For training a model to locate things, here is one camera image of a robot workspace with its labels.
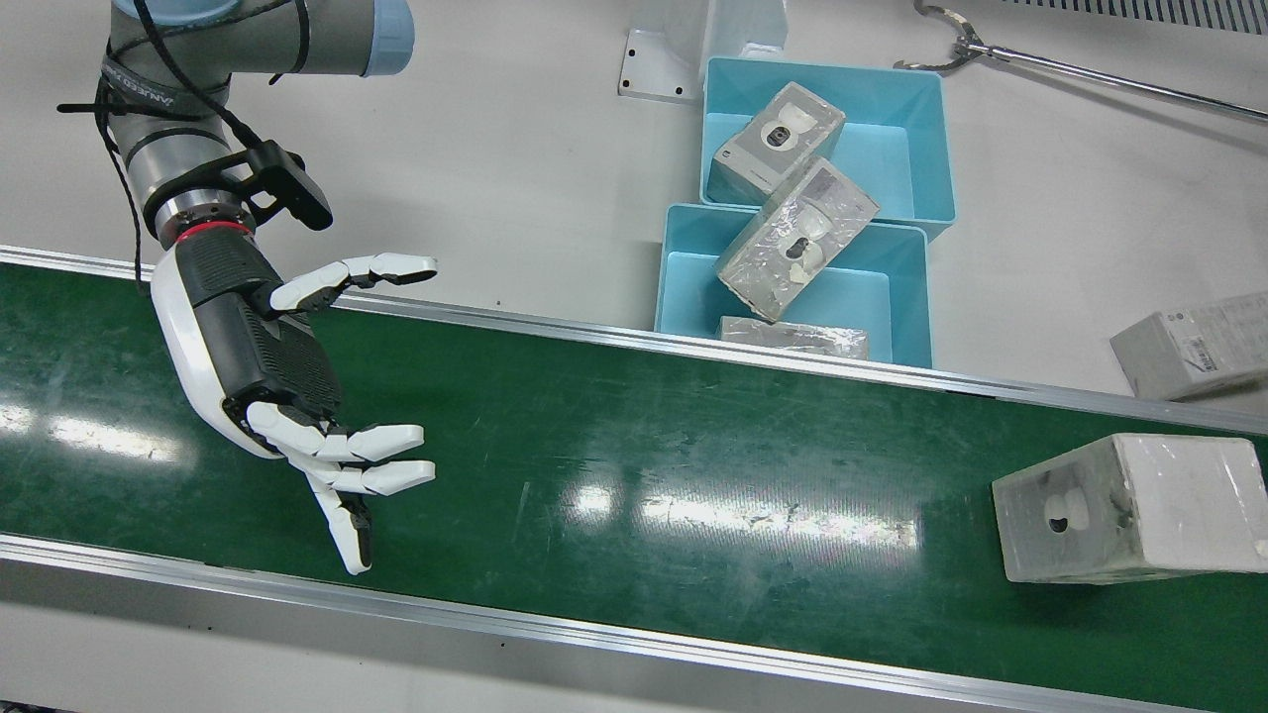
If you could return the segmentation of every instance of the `white box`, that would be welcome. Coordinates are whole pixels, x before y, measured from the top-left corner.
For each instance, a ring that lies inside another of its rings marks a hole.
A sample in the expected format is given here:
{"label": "white box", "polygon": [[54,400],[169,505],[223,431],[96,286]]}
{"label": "white box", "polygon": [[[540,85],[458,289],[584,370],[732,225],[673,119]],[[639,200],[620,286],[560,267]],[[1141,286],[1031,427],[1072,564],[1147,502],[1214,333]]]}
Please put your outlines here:
{"label": "white box", "polygon": [[1244,439],[1116,434],[990,488],[1014,582],[1268,572],[1268,494]]}
{"label": "white box", "polygon": [[1110,340],[1141,398],[1181,398],[1268,377],[1268,292],[1155,312]]}
{"label": "white box", "polygon": [[831,162],[814,157],[776,190],[718,258],[720,279],[777,322],[880,207]]}
{"label": "white box", "polygon": [[812,156],[831,156],[846,114],[800,84],[789,82],[714,154],[710,200],[761,206]]}
{"label": "white box", "polygon": [[749,317],[723,317],[718,325],[718,339],[800,354],[823,354],[846,359],[867,358],[867,332],[848,327],[820,327],[796,322],[768,325]]}

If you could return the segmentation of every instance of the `metal edge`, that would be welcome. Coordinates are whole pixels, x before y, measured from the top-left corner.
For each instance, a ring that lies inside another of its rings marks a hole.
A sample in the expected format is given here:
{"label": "metal edge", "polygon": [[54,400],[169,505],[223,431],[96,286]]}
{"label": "metal edge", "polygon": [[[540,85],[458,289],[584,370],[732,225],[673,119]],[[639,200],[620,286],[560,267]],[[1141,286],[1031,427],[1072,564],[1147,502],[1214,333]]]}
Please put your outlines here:
{"label": "metal edge", "polygon": [[[53,252],[29,247],[0,245],[0,263],[119,279],[132,279],[133,277],[132,263],[123,260],[87,258],[82,255],[71,255],[66,252]],[[143,279],[148,279],[151,270],[152,266],[142,265]],[[1264,419],[1263,416],[1208,409],[1192,403],[1144,401],[1113,393],[1099,393],[1094,391],[1027,382],[970,377],[951,372],[883,364],[879,362],[836,359],[812,354],[799,354],[792,356],[761,346],[727,344],[709,339],[667,335],[626,327],[557,320],[550,317],[516,315],[477,307],[459,307],[410,299],[404,297],[345,294],[335,302],[335,307],[353,312],[391,315],[449,325],[491,329],[527,336],[562,339],[585,344],[620,346],[640,351],[727,362],[732,364],[765,367],[785,372],[981,396],[1016,403],[1052,406],[1074,411],[1088,411],[1177,425],[1268,435],[1268,419]]]}
{"label": "metal edge", "polygon": [[1178,713],[1194,710],[1158,703],[1110,698],[935,674],[895,666],[829,658],[756,646],[709,641],[416,596],[377,592],[245,570],[212,567],[186,559],[136,554],[82,544],[0,533],[0,561],[152,582],[245,599],[358,615],[387,618],[543,643],[578,646],[615,653],[781,676],[900,695],[1003,707],[1009,710],[1089,713]]}

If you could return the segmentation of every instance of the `white robotic hand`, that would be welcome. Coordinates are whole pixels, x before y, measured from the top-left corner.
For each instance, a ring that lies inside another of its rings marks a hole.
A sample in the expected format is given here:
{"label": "white robotic hand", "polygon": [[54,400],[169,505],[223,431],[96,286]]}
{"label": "white robotic hand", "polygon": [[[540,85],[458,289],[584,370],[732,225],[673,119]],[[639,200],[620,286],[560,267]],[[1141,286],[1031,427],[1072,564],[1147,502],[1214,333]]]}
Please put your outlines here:
{"label": "white robotic hand", "polygon": [[370,514],[361,496],[435,478],[429,461],[388,462],[422,444],[422,426],[347,431],[342,393],[301,312],[351,285],[408,284],[436,274],[431,258],[385,252],[332,263],[283,283],[238,225],[186,231],[155,268],[151,296],[181,387],[212,428],[261,458],[307,476],[350,573],[370,568]]}
{"label": "white robotic hand", "polygon": [[311,312],[326,307],[351,285],[369,288],[379,280],[412,284],[431,279],[435,274],[436,260],[432,258],[399,252],[350,258],[299,275],[274,289],[269,296],[269,306],[276,313]]}
{"label": "white robotic hand", "polygon": [[431,461],[375,464],[422,445],[422,426],[374,426],[354,434],[331,433],[294,409],[256,401],[247,406],[251,430],[273,444],[308,485],[330,523],[344,567],[359,575],[370,568],[370,514],[361,495],[392,495],[436,477]]}

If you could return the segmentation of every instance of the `gray box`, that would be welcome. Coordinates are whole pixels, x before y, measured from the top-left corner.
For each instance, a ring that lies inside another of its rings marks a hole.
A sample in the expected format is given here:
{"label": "gray box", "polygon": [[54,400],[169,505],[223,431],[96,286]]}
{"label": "gray box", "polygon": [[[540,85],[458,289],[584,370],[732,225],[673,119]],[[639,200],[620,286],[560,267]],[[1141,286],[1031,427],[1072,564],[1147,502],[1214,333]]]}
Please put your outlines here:
{"label": "gray box", "polygon": [[718,339],[800,354],[823,354],[846,359],[867,358],[867,332],[848,327],[820,327],[795,322],[768,325],[749,317],[723,317],[718,325]]}
{"label": "gray box", "polygon": [[1268,572],[1268,494],[1249,440],[1115,434],[990,487],[1014,582]]}
{"label": "gray box", "polygon": [[757,316],[777,322],[879,211],[855,181],[814,157],[718,258],[718,279]]}
{"label": "gray box", "polygon": [[1268,292],[1155,312],[1110,340],[1141,398],[1181,398],[1268,377]]}
{"label": "gray box", "polygon": [[789,82],[714,154],[705,193],[719,203],[761,206],[812,156],[832,155],[844,123],[841,109]]}

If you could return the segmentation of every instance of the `conveyor belt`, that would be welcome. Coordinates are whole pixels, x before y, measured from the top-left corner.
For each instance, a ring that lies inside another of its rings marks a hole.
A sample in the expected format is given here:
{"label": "conveyor belt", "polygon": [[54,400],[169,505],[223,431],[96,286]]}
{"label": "conveyor belt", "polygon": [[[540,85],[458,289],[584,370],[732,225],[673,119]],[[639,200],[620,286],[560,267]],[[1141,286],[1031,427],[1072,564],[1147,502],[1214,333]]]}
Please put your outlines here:
{"label": "conveyor belt", "polygon": [[344,419],[422,422],[439,464],[372,502],[377,563],[354,579],[303,478],[189,410],[131,284],[0,265],[0,304],[4,532],[1177,705],[1268,699],[1268,577],[1003,576],[992,480],[1201,429],[327,312]]}

